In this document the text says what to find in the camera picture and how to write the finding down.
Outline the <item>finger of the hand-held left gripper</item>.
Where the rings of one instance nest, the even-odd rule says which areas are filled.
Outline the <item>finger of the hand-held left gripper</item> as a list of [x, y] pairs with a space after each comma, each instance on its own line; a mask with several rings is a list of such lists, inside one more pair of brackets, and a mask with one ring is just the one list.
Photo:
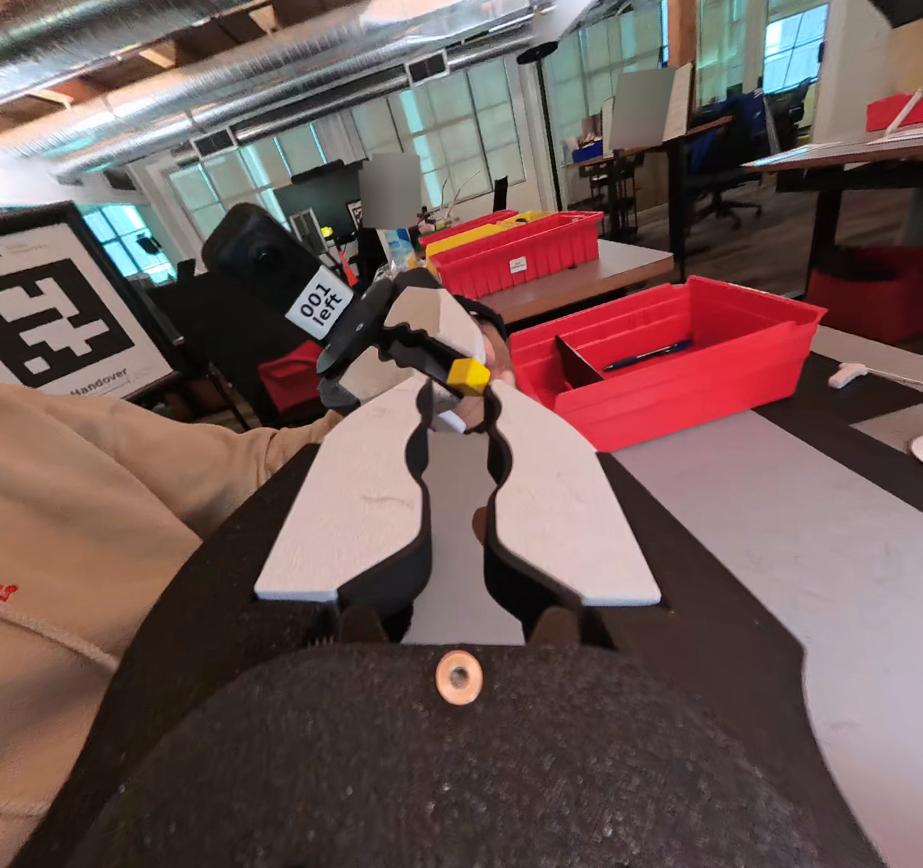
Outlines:
[[449, 386], [452, 365], [471, 361], [486, 366], [486, 343], [476, 320], [447, 290], [408, 286], [388, 311], [383, 324], [384, 352], [399, 366], [409, 366]]
[[365, 405], [382, 393], [409, 379], [430, 380], [433, 384], [433, 428], [450, 428], [459, 434], [467, 432], [467, 425], [458, 414], [461, 398], [451, 392], [438, 379], [430, 377], [415, 366], [402, 366], [381, 351], [370, 346], [344, 371], [344, 393], [347, 405]]

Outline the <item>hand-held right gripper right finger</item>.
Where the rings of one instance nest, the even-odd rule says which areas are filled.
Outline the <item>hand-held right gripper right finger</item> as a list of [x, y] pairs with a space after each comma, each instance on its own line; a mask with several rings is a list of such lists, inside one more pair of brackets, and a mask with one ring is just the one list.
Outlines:
[[492, 533], [501, 558], [583, 607], [658, 605], [660, 587], [594, 446], [502, 380], [486, 400], [500, 456]]

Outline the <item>yellow block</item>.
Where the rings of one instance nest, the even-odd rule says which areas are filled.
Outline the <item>yellow block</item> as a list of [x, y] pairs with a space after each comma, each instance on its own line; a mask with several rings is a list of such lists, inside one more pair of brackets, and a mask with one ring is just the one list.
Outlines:
[[472, 357], [463, 357], [453, 360], [446, 386], [458, 396], [482, 397], [491, 382], [489, 368]]

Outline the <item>person's left forearm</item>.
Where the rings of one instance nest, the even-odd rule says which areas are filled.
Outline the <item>person's left forearm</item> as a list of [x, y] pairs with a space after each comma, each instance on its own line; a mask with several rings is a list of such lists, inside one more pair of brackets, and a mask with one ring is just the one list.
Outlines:
[[185, 434], [168, 487], [175, 515], [204, 538], [307, 445], [320, 444], [342, 421], [335, 411], [297, 428], [233, 433], [201, 426]]

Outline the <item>person's left hand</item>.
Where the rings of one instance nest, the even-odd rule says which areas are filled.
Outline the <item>person's left hand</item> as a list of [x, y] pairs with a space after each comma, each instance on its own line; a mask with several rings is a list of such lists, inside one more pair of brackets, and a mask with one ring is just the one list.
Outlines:
[[[483, 318], [476, 319], [480, 326], [486, 348], [486, 368], [490, 372], [491, 380], [499, 379], [508, 386], [518, 389], [511, 351], [507, 341], [504, 340], [497, 328]], [[456, 407], [456, 414], [465, 423], [465, 433], [477, 432], [485, 420], [486, 401], [482, 396], [465, 397]]]

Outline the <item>black monitor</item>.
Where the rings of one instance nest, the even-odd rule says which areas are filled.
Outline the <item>black monitor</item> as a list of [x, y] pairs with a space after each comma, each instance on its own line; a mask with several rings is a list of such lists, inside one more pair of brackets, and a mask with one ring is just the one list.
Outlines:
[[311, 210], [318, 225], [331, 228], [336, 239], [354, 234], [352, 214], [361, 208], [361, 167], [361, 162], [318, 167], [301, 174], [292, 184], [273, 189], [285, 223], [294, 215]]

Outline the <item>black chair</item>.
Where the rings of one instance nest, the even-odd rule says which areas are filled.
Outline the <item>black chair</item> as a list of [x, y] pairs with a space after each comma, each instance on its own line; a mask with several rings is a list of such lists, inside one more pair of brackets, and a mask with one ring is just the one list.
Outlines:
[[204, 273], [142, 289], [150, 314], [173, 339], [175, 354], [193, 377], [209, 384], [208, 397], [234, 419], [232, 428], [310, 424], [325, 414], [316, 394], [287, 409], [277, 406], [259, 368], [292, 354], [309, 335], [234, 280]]

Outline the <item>framed tag sign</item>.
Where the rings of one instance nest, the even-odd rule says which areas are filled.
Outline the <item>framed tag sign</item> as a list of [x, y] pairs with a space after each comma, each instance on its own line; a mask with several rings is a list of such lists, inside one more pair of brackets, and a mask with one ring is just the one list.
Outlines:
[[176, 361], [73, 203], [2, 214], [3, 385], [128, 400], [176, 377]]

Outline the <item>grey work table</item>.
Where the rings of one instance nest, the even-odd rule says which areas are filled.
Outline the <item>grey work table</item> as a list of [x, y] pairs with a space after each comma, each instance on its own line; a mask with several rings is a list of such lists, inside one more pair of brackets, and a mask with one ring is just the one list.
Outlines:
[[509, 325], [541, 321], [559, 312], [594, 307], [632, 286], [669, 277], [674, 266], [667, 251], [601, 239], [595, 259], [486, 295], [480, 301]]

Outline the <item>red divided bin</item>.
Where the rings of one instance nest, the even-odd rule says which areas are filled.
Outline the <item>red divided bin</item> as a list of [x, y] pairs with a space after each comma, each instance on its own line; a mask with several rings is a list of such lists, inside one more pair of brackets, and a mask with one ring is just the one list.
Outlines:
[[[614, 452], [790, 397], [825, 309], [700, 276], [511, 335], [520, 389]], [[609, 363], [691, 338], [679, 354]]]

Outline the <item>grey board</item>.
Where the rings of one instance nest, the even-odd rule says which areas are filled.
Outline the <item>grey board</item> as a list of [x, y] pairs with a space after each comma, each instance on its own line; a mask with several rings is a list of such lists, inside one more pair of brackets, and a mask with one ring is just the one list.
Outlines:
[[606, 150], [646, 149], [663, 142], [675, 73], [667, 66], [618, 74], [605, 128]]

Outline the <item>standing desk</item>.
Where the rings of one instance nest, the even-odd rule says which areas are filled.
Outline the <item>standing desk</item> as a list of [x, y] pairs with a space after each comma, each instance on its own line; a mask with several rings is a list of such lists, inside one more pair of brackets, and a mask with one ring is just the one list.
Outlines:
[[921, 189], [921, 126], [874, 132], [845, 140], [810, 143], [744, 163], [776, 174], [778, 192], [816, 194], [805, 286], [819, 253], [836, 245], [843, 195], [847, 192]]

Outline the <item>red box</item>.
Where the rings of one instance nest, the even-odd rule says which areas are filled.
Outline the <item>red box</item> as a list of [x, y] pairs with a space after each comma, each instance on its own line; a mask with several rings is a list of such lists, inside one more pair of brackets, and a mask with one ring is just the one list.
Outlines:
[[866, 111], [868, 133], [889, 132], [922, 124], [922, 91], [899, 92], [871, 102]]

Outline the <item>slim silver air duct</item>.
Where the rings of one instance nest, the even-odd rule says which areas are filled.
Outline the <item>slim silver air duct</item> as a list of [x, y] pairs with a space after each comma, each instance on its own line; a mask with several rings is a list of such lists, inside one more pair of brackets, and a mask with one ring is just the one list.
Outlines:
[[445, 39], [385, 38], [307, 54], [281, 40], [233, 51], [118, 89], [70, 111], [2, 134], [2, 161], [38, 160], [63, 180], [101, 171], [211, 135], [246, 114], [431, 54]]

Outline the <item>wooden post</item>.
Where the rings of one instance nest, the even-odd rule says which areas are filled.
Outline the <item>wooden post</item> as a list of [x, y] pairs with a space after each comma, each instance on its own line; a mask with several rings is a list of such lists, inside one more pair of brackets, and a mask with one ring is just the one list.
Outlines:
[[695, 64], [698, 54], [698, 0], [666, 0], [669, 64]]

